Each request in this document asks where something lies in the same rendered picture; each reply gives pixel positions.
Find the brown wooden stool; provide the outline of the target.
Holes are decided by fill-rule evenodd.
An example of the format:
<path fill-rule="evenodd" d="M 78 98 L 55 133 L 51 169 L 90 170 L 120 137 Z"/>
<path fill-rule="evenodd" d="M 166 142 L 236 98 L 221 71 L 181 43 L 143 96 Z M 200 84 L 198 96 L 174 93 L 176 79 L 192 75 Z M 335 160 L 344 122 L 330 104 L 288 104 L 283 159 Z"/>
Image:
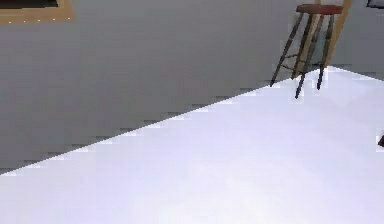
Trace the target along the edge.
<path fill-rule="evenodd" d="M 296 18 L 295 23 L 288 36 L 288 39 L 285 43 L 284 49 L 279 58 L 277 66 L 274 70 L 269 86 L 272 87 L 274 85 L 281 68 L 290 70 L 292 79 L 300 75 L 300 81 L 295 92 L 295 98 L 298 98 L 301 93 L 302 87 L 304 85 L 306 73 L 308 72 L 308 69 L 311 66 L 311 60 L 313 58 L 315 48 L 317 46 L 317 42 L 319 39 L 319 35 L 320 35 L 320 31 L 321 31 L 324 19 L 328 17 L 329 21 L 328 21 L 328 26 L 327 26 L 326 35 L 325 35 L 325 43 L 322 51 L 322 58 L 317 63 L 317 65 L 320 68 L 320 73 L 318 76 L 316 88 L 317 89 L 321 88 L 322 80 L 324 77 L 324 70 L 327 67 L 327 60 L 328 60 L 328 57 L 330 56 L 331 42 L 334 36 L 335 17 L 337 15 L 342 14 L 343 7 L 338 5 L 324 5 L 324 4 L 300 4 L 296 7 L 295 12 L 298 14 L 298 17 Z M 291 45 L 297 34 L 298 28 L 301 24 L 301 21 L 304 15 L 308 16 L 308 20 L 304 29 L 303 36 L 300 41 L 299 50 L 297 53 L 289 55 L 288 51 L 291 48 Z M 306 54 L 306 58 L 302 59 L 304 47 L 310 35 L 311 24 L 316 15 L 319 15 L 319 20 L 317 22 L 315 31 L 312 34 L 309 48 Z"/>

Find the wooden framed picture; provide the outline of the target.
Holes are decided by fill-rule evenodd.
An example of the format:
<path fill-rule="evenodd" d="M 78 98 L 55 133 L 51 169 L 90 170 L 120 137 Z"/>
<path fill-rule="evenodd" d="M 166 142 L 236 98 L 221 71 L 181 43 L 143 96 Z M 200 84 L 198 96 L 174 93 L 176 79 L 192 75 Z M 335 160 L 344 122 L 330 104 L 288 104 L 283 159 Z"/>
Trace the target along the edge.
<path fill-rule="evenodd" d="M 70 21 L 71 0 L 0 0 L 0 25 Z"/>

